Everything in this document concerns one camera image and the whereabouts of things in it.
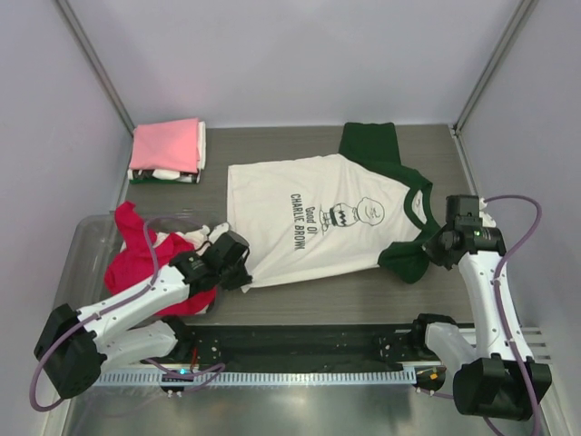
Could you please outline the white and green raglan shirt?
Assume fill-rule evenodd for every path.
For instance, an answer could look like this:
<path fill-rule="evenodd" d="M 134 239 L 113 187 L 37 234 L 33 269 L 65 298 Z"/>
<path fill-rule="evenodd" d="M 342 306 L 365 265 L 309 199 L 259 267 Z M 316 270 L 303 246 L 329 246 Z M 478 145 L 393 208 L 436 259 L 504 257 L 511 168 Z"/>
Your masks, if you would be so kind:
<path fill-rule="evenodd" d="M 227 222 L 250 245 L 242 289 L 375 267 L 418 282 L 439 228 L 432 187 L 401 162 L 392 123 L 344 124 L 334 154 L 230 166 Z"/>

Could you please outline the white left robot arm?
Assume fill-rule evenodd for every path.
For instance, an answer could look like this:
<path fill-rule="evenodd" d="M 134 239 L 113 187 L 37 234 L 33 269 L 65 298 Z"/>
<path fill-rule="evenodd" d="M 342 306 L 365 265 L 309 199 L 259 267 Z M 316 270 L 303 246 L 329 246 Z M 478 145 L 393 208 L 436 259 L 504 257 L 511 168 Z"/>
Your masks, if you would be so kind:
<path fill-rule="evenodd" d="M 201 252 L 178 253 L 164 266 L 156 263 L 151 277 L 113 297 L 78 310 L 67 303 L 56 307 L 34 347 L 37 371 L 68 400 L 88 390 L 104 372 L 125 364 L 165 356 L 186 361 L 193 340 L 178 322 L 146 327 L 140 322 L 216 286 L 231 290 L 249 283 L 249 254 L 249 243 L 227 231 Z"/>

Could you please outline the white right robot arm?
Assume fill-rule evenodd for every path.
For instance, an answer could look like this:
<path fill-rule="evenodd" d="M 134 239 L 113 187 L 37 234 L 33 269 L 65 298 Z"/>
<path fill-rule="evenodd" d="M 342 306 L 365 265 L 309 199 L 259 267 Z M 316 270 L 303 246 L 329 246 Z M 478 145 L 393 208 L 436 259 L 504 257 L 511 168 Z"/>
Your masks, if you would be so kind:
<path fill-rule="evenodd" d="M 507 280 L 502 232 L 475 195 L 450 195 L 444 226 L 424 245 L 437 266 L 459 269 L 468 290 L 476 342 L 451 318 L 422 313 L 409 348 L 420 359 L 436 355 L 452 376 L 459 413 L 489 419 L 536 419 L 552 384 L 549 367 L 535 360 L 518 322 Z"/>

